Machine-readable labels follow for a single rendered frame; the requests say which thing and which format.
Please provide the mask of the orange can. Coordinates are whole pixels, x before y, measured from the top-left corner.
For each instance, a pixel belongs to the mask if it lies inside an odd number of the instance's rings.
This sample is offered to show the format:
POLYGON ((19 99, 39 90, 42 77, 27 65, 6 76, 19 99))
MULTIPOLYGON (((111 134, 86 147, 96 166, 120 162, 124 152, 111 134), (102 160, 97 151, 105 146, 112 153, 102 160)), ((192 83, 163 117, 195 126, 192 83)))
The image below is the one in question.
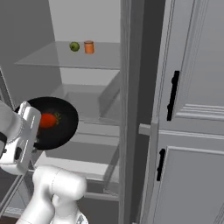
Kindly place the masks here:
POLYGON ((84 48, 85 48, 85 53, 92 54, 95 51, 94 42, 91 40, 85 41, 84 48))

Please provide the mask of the tall grey cupboard door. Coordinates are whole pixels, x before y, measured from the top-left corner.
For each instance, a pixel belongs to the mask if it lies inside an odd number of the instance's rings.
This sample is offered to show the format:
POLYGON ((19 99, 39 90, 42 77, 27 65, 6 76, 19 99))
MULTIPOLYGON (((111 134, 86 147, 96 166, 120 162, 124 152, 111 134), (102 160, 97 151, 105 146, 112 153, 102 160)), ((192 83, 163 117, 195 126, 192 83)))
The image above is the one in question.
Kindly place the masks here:
POLYGON ((165 0, 153 115, 161 130, 224 136, 224 0, 165 0))

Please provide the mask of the glass fridge shelf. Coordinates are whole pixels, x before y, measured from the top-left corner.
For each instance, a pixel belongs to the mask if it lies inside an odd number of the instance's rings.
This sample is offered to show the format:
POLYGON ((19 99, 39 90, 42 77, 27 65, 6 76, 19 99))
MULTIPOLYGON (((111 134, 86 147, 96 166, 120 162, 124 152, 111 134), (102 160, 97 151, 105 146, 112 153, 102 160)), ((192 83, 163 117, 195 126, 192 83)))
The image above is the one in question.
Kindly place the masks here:
POLYGON ((68 41, 56 41, 19 60, 17 65, 119 70, 120 44, 94 42, 94 53, 86 54, 83 43, 78 52, 73 52, 68 41))

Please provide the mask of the red tomato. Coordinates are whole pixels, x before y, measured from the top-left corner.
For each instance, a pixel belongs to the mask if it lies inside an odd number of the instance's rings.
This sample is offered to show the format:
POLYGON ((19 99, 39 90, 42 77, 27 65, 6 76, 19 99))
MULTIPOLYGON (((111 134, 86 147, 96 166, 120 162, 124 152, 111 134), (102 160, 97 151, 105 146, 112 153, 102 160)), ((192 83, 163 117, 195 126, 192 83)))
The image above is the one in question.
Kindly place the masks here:
POLYGON ((41 115, 39 127, 41 129, 49 129, 58 125, 59 122, 60 122, 60 114, 44 113, 41 115))

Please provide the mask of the grey fridge door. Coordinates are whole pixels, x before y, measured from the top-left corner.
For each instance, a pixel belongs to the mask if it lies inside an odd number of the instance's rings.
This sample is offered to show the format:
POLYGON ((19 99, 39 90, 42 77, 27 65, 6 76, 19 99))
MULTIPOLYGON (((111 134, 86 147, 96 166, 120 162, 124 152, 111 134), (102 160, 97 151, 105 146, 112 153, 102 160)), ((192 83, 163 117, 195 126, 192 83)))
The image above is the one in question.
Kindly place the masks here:
MULTIPOLYGON (((12 103, 3 73, 0 68, 0 100, 9 105, 12 103)), ((19 218, 31 199, 23 176, 14 176, 0 167, 0 217, 19 218)))

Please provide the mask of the grey fridge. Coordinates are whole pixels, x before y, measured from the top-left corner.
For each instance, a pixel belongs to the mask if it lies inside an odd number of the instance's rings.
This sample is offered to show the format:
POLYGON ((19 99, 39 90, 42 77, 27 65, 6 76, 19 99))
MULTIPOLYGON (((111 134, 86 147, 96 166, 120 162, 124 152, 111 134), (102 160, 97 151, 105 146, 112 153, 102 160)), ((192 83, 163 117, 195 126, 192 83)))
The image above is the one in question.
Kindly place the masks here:
MULTIPOLYGON (((148 138, 138 134, 138 124, 150 120, 155 85, 143 73, 156 65, 157 24, 165 3, 157 0, 121 0, 122 69, 120 78, 122 139, 120 145, 119 224, 139 220, 140 185, 145 174, 148 138)), ((0 0, 0 68, 15 108, 29 96, 51 93, 60 85, 59 71, 20 70, 13 63, 21 56, 53 41, 47 0, 0 0)))

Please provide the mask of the green apple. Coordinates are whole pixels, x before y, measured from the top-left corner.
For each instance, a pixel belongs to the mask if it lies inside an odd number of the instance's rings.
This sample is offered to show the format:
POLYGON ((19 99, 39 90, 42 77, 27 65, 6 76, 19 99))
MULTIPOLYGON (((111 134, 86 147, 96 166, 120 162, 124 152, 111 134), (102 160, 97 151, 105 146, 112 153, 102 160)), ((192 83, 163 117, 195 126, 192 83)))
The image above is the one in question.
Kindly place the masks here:
POLYGON ((80 44, 78 42, 71 42, 69 47, 73 52, 78 52, 80 50, 80 44))

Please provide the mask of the clear fridge drawer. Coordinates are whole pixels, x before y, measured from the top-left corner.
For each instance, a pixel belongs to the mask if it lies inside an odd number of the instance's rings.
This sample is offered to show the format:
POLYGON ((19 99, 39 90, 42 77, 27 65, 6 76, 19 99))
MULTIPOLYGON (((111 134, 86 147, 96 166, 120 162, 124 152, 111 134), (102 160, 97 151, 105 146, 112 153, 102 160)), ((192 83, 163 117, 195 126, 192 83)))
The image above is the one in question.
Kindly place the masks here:
POLYGON ((85 122, 120 122, 120 73, 107 85, 61 84, 52 96, 70 102, 85 122))

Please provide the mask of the black bowl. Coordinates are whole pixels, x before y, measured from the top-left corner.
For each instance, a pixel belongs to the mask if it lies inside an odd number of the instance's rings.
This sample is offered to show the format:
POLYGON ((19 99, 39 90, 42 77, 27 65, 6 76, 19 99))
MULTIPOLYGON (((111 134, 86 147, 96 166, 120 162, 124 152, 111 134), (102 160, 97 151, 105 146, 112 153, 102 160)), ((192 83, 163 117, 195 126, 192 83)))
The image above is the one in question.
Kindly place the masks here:
POLYGON ((38 150, 53 150, 66 144, 78 128, 79 116, 76 108, 63 99, 51 96, 38 97, 28 101, 41 115, 44 113, 60 114, 59 124, 49 128, 38 127, 37 142, 34 147, 38 150))

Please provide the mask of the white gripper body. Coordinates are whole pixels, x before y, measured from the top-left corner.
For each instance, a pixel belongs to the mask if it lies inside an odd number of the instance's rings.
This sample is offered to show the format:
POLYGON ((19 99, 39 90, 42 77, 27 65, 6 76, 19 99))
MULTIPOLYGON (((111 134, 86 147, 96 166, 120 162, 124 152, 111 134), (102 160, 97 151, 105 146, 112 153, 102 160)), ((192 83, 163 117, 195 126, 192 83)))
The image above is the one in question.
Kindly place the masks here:
POLYGON ((22 129, 18 137, 8 144, 10 162, 8 173, 24 175, 32 157, 41 114, 27 101, 20 105, 18 116, 22 121, 22 129))

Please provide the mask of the short grey cupboard door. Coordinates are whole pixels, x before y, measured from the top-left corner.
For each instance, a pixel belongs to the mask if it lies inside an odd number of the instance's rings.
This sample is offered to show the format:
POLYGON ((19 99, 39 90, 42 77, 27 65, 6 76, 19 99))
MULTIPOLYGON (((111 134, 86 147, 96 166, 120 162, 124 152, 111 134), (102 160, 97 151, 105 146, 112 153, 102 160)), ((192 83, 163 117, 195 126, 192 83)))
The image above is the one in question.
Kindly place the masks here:
POLYGON ((224 224, 224 136, 152 132, 141 224, 224 224))

